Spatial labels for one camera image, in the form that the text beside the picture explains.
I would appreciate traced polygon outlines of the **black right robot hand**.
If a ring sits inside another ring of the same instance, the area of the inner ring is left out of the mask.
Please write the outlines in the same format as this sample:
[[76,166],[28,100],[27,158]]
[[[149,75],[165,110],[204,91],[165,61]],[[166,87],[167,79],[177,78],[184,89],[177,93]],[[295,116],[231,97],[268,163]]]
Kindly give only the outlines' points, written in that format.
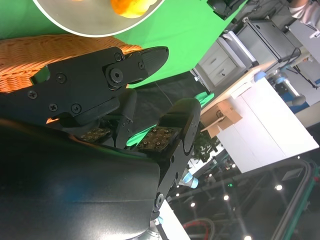
[[137,93],[165,46],[46,64],[0,96],[0,237],[131,240],[160,214],[193,152],[201,104],[177,101],[132,149]]

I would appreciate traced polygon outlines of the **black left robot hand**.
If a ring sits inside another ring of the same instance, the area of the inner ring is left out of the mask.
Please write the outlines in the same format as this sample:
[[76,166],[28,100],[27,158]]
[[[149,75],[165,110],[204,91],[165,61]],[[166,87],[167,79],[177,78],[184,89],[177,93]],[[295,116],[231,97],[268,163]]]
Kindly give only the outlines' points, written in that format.
[[233,13],[235,13],[239,9],[239,6],[235,6],[230,8],[229,6],[216,6],[214,8],[214,12],[222,19],[226,20],[230,17]]

